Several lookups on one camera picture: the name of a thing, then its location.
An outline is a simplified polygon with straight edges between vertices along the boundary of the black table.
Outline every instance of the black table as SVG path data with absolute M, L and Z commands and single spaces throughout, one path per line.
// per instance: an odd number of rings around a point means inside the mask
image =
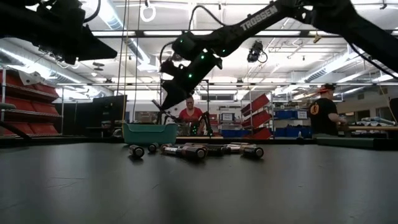
M 268 145 L 192 163 L 123 146 L 1 150 L 0 223 L 398 223 L 398 152 Z

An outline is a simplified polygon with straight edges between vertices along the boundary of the red shirt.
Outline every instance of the red shirt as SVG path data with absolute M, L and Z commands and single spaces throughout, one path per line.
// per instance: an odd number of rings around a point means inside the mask
M 178 117 L 185 122 L 193 122 L 193 121 L 198 121 L 202 113 L 203 112 L 199 108 L 194 108 L 193 114 L 190 116 L 188 114 L 187 109 L 184 109 L 181 110 L 180 116 Z

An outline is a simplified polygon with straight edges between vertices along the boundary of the black t-shirt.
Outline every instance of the black t-shirt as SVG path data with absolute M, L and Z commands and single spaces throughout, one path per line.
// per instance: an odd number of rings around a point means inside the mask
M 320 98 L 310 105 L 308 112 L 311 118 L 313 134 L 338 135 L 336 123 L 332 122 L 328 117 L 331 113 L 337 114 L 337 108 L 333 101 Z

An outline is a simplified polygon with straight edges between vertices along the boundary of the teal basket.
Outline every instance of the teal basket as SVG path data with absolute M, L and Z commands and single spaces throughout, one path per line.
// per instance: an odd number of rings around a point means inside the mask
M 176 124 L 123 124 L 123 137 L 126 144 L 147 145 L 152 143 L 175 143 L 178 125 Z

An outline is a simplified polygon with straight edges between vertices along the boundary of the man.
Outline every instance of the man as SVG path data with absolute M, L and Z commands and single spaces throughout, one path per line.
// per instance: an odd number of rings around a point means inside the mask
M 336 137 L 337 125 L 347 123 L 337 114 L 336 105 L 332 101 L 334 90 L 335 87 L 331 84 L 321 86 L 318 91 L 321 97 L 310 105 L 309 115 L 313 138 Z
M 201 109 L 194 107 L 193 97 L 190 96 L 185 100 L 186 108 L 180 112 L 179 119 L 186 123 L 194 123 L 197 122 L 200 116 L 203 114 Z M 199 125 L 198 134 L 202 134 L 204 124 L 203 122 Z

